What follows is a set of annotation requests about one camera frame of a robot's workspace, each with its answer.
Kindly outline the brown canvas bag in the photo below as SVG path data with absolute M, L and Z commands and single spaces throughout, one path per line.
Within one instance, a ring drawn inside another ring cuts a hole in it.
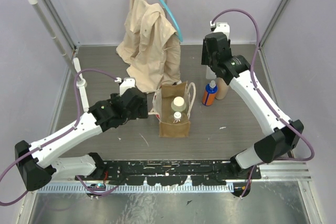
M 177 85 L 162 85 L 154 93 L 149 115 L 159 120 L 160 137 L 188 137 L 191 110 L 196 98 L 193 82 Z

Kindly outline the beige pink bottle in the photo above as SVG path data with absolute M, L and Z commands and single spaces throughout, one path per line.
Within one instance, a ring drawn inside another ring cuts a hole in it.
M 229 86 L 225 83 L 225 81 L 222 78 L 216 79 L 216 85 L 217 85 L 217 93 L 215 99 L 222 100 L 226 97 L 229 90 Z

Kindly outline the blue cap bottle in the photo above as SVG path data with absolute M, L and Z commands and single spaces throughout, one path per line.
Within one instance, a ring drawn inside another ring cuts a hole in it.
M 215 80 L 212 80 L 210 83 L 208 83 L 204 90 L 202 104 L 205 106 L 211 106 L 215 100 L 217 90 L 218 87 Z

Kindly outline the green bottle beige cap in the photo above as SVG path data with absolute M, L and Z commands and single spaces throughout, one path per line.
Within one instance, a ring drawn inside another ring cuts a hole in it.
M 175 112 L 186 112 L 186 102 L 183 97 L 175 97 L 171 102 L 171 109 Z

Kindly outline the white bottle black cap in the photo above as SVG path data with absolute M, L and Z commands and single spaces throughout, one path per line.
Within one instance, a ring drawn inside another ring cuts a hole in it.
M 211 70 L 209 66 L 206 66 L 206 79 L 207 80 L 215 80 L 216 74 Z

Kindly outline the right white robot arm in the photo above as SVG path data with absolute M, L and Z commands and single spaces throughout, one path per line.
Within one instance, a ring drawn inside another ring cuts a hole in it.
M 233 177 L 241 179 L 248 174 L 250 167 L 271 163 L 297 146 L 297 133 L 302 133 L 304 129 L 302 122 L 293 121 L 276 106 L 258 84 L 255 74 L 250 72 L 250 64 L 245 57 L 232 55 L 229 40 L 223 32 L 205 36 L 201 63 L 210 67 L 243 99 L 264 134 L 263 139 L 230 159 Z

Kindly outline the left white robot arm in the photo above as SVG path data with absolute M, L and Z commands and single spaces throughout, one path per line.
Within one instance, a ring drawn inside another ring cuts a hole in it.
M 38 190 L 52 179 L 87 176 L 101 179 L 106 165 L 98 153 L 62 158 L 62 154 L 111 128 L 129 120 L 148 118 L 147 95 L 128 88 L 122 95 L 113 93 L 96 102 L 78 120 L 39 141 L 20 141 L 15 145 L 17 168 L 27 191 Z

